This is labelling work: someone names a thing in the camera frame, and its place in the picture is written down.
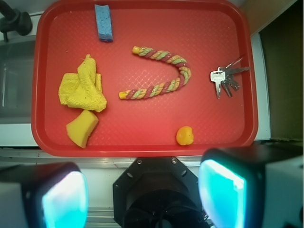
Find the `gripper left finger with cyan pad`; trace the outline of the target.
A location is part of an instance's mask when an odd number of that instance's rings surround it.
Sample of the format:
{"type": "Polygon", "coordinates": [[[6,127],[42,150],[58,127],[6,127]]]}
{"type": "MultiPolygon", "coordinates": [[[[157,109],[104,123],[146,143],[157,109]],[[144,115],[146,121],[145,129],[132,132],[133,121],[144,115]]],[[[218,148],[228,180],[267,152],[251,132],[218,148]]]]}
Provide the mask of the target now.
{"type": "Polygon", "coordinates": [[[2,228],[83,228],[88,204],[86,177],[73,162],[0,169],[2,228]]]}

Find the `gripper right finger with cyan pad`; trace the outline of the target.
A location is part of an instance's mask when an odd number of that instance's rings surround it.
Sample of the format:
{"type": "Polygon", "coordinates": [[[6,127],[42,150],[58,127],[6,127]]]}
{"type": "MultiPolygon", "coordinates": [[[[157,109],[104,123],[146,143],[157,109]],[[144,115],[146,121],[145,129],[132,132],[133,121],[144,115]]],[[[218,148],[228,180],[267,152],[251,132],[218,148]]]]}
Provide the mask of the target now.
{"type": "Polygon", "coordinates": [[[202,156],[198,188],[203,208],[218,228],[301,228],[304,149],[210,149],[202,156]]]}

